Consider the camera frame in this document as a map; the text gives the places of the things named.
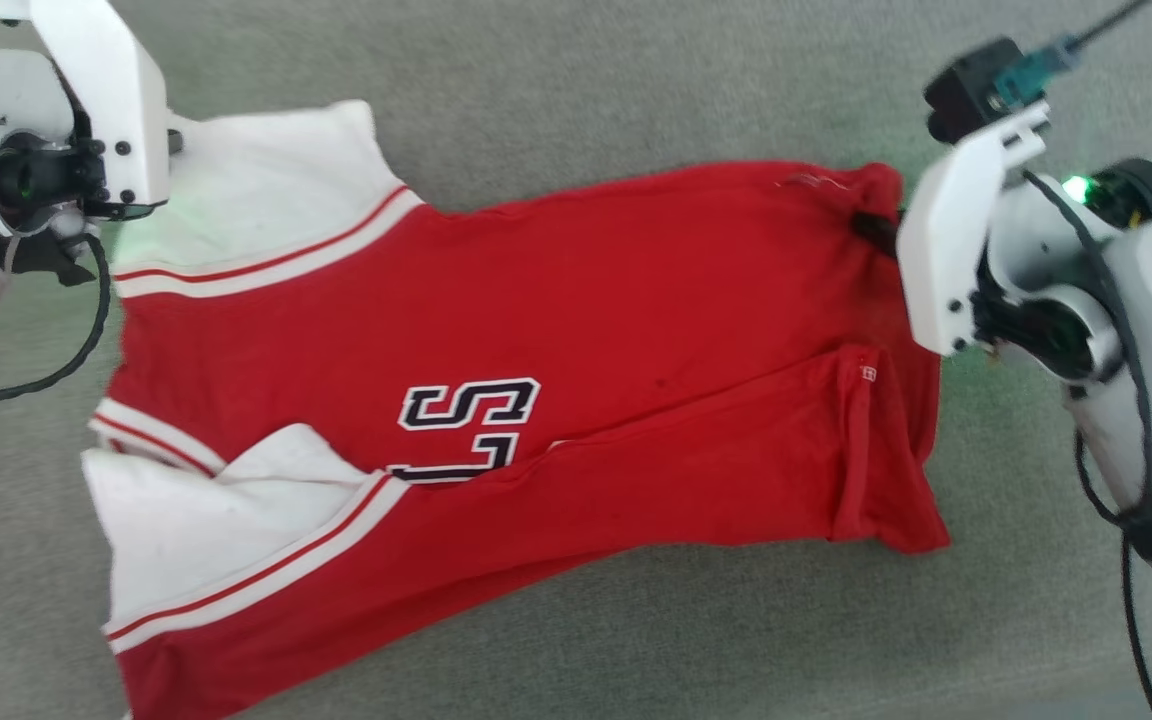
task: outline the jersey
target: jersey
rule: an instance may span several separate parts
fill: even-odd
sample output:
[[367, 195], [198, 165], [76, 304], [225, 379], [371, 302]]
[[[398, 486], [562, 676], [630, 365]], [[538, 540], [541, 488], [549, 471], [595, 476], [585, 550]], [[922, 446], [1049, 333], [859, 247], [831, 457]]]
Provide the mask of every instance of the jersey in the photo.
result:
[[922, 471], [938, 358], [851, 233], [895, 219], [895, 170], [719, 164], [452, 214], [361, 103], [191, 137], [114, 252], [124, 358], [91, 427], [212, 482], [308, 427], [323, 445], [289, 456], [374, 479], [173, 597], [115, 583], [138, 720], [223, 717], [643, 544], [947, 543]]

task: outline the cable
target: cable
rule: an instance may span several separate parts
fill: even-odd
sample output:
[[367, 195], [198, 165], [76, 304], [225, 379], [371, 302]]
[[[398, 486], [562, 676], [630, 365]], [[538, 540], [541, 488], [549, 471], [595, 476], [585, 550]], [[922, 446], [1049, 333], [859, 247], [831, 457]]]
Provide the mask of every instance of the cable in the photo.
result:
[[[1102, 28], [1098, 32], [1102, 32], [1105, 29], [1107, 28]], [[1140, 445], [1144, 452], [1144, 483], [1139, 502], [1152, 503], [1152, 410], [1149, 403], [1149, 387], [1144, 382], [1144, 370], [1140, 365], [1140, 351], [1132, 333], [1132, 323], [1130, 323], [1126, 306], [1123, 305], [1123, 295], [1119, 291], [1114, 273], [1111, 272], [1111, 265], [1105, 260], [1105, 251], [1100, 243], [1096, 242], [1096, 238], [1092, 237], [1092, 232], [1087, 229], [1087, 225], [1083, 223], [1083, 220], [1078, 218], [1078, 213], [1071, 209], [1068, 202], [1062, 199], [1060, 194], [1047, 187], [1032, 172], [1025, 170], [1024, 177], [1029, 184], [1032, 184], [1037, 188], [1038, 192], [1043, 194], [1043, 197], [1046, 197], [1047, 202], [1051, 202], [1060, 211], [1064, 221], [1078, 234], [1078, 241], [1082, 243], [1083, 250], [1087, 251], [1087, 259], [1092, 264], [1092, 271], [1097, 276], [1097, 281], [1101, 283], [1101, 301], [1105, 302], [1107, 310], [1111, 311], [1111, 316], [1114, 318], [1119, 338], [1123, 341], [1124, 363], [1128, 366], [1128, 373], [1132, 376], [1135, 387], [1137, 387], [1137, 414], [1140, 415]], [[1123, 516], [1115, 515], [1114, 511], [1106, 507], [1101, 498], [1097, 497], [1093, 492], [1092, 480], [1087, 475], [1085, 454], [1087, 454], [1087, 442], [1084, 441], [1082, 433], [1075, 434], [1074, 462], [1078, 467], [1078, 479], [1083, 484], [1083, 492], [1087, 495], [1087, 500], [1092, 501], [1092, 506], [1096, 507], [1101, 518], [1106, 518], [1111, 524], [1122, 528]], [[1144, 647], [1140, 644], [1140, 629], [1137, 624], [1137, 614], [1135, 614], [1135, 602], [1132, 599], [1132, 544], [1128, 541], [1126, 532], [1123, 532], [1123, 564], [1121, 566], [1121, 574], [1123, 574], [1123, 615], [1128, 626], [1128, 643], [1132, 646], [1132, 661], [1135, 667], [1137, 667], [1140, 691], [1144, 692], [1144, 698], [1146, 698], [1146, 703], [1149, 704], [1149, 712], [1152, 714], [1152, 679], [1149, 677], [1149, 666], [1146, 657], [1144, 657]]]
[[1075, 53], [1076, 51], [1084, 50], [1084, 47], [1091, 45], [1093, 40], [1097, 40], [1098, 37], [1101, 37], [1112, 29], [1120, 26], [1120, 24], [1123, 24], [1124, 20], [1130, 18], [1135, 13], [1149, 5], [1149, 1], [1151, 0], [1132, 0], [1130, 3], [1121, 6], [1121, 8], [1116, 9], [1116, 12], [1111, 14], [1109, 17], [1101, 20], [1101, 22], [1096, 23], [1089, 29], [1085, 29], [1082, 35], [1076, 37], [1071, 50], [1075, 51]]
[[100, 342], [100, 336], [105, 332], [105, 319], [109, 318], [109, 260], [105, 258], [105, 247], [101, 247], [100, 240], [91, 236], [91, 234], [88, 234], [88, 247], [91, 247], [92, 258], [96, 258], [97, 276], [99, 276], [99, 281], [97, 282], [100, 285], [100, 300], [97, 301], [96, 319], [92, 323], [91, 332], [88, 333], [88, 340], [83, 341], [83, 346], [78, 348], [77, 354], [69, 359], [69, 363], [61, 365], [55, 373], [51, 373], [43, 379], [37, 379], [37, 381], [1, 388], [0, 400], [12, 400], [13, 397], [29, 395], [29, 393], [44, 391], [55, 386], [56, 382], [63, 381], [65, 378], [77, 372], [78, 367], [88, 359], [88, 355], [91, 355], [97, 343]]

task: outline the green led indicator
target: green led indicator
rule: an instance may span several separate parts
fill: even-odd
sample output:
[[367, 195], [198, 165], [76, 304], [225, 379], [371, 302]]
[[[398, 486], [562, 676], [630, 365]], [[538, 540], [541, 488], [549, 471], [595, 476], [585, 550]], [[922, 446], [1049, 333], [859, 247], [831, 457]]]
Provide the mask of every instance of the green led indicator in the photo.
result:
[[1079, 176], [1074, 176], [1068, 179], [1061, 187], [1064, 191], [1069, 194], [1079, 205], [1087, 202], [1087, 196], [1092, 194], [1092, 181], [1091, 179], [1084, 179]]

